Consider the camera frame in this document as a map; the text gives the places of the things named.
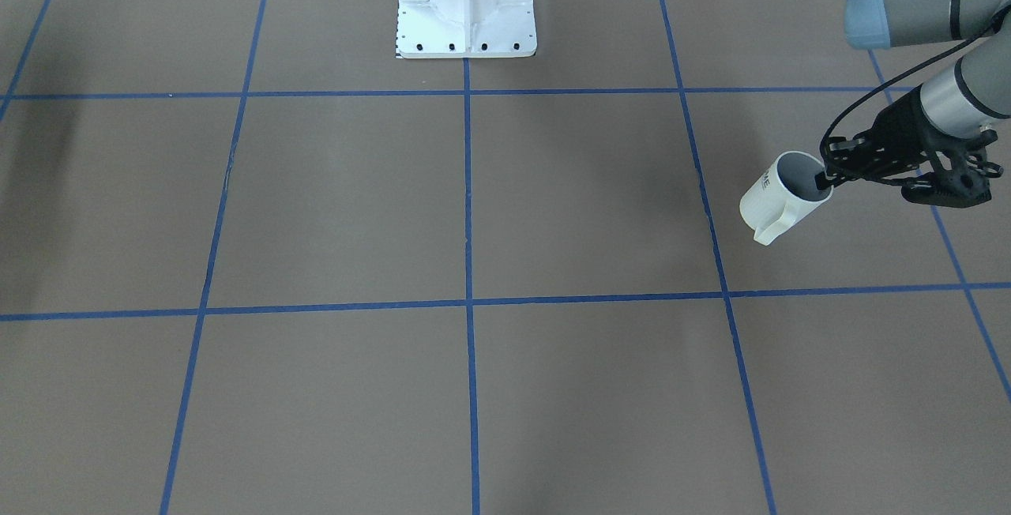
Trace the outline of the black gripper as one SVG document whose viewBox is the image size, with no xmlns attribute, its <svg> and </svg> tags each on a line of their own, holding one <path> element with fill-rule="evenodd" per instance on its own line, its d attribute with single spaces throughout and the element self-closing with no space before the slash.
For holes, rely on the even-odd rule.
<svg viewBox="0 0 1011 515">
<path fill-rule="evenodd" d="M 934 159 L 940 143 L 949 135 L 928 119 L 921 91 L 915 88 L 882 109 L 870 128 L 854 137 L 835 137 L 838 123 L 869 100 L 874 92 L 848 106 L 824 134 L 825 169 L 814 177 L 816 188 L 834 189 L 856 180 L 900 186 L 906 183 L 904 178 L 889 177 L 913 171 Z"/>
</svg>

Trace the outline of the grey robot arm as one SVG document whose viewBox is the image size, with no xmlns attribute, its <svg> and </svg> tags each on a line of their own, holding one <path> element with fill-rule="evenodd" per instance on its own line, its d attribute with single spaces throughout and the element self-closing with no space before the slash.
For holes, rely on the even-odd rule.
<svg viewBox="0 0 1011 515">
<path fill-rule="evenodd" d="M 864 180 L 898 186 L 906 201 L 967 208 L 1003 175 L 987 148 L 1009 118 L 1009 0 L 846 0 L 850 47 L 951 42 L 956 61 L 875 116 L 854 137 L 821 138 L 821 190 Z"/>
</svg>

